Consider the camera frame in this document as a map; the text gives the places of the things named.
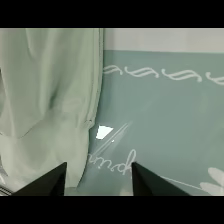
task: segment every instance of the white flower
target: white flower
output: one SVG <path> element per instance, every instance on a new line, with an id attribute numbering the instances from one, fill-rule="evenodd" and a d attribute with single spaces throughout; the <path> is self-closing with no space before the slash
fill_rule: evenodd
<path id="1" fill-rule="evenodd" d="M 202 190 L 213 196 L 224 196 L 224 172 L 217 168 L 210 167 L 208 173 L 220 186 L 202 182 L 200 183 Z"/>

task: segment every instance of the wrinkled fabric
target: wrinkled fabric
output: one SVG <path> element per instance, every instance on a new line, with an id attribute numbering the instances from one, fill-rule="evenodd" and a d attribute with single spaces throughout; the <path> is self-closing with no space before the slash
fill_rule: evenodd
<path id="1" fill-rule="evenodd" d="M 24 184 L 68 162 L 66 187 L 85 168 L 102 78 L 100 28 L 0 31 L 0 154 Z"/>

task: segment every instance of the white background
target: white background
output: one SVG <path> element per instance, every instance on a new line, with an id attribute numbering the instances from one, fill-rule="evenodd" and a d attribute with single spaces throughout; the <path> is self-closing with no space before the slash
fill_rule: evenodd
<path id="1" fill-rule="evenodd" d="M 224 29 L 106 28 L 105 50 L 224 52 Z"/>

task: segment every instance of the light green cloth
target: light green cloth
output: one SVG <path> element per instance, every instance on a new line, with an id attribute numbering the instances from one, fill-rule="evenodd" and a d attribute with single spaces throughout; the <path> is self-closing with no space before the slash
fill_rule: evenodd
<path id="1" fill-rule="evenodd" d="M 103 29 L 0 30 L 0 154 L 29 183 L 68 162 L 67 187 L 85 168 L 102 78 Z"/>

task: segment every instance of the teal surface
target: teal surface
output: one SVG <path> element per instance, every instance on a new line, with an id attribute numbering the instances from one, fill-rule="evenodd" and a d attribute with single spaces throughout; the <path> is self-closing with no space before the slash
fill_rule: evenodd
<path id="1" fill-rule="evenodd" d="M 104 57 L 100 104 L 78 191 L 132 194 L 135 160 L 191 195 L 222 194 L 224 55 L 105 51 Z M 113 130 L 97 139 L 101 126 Z"/>

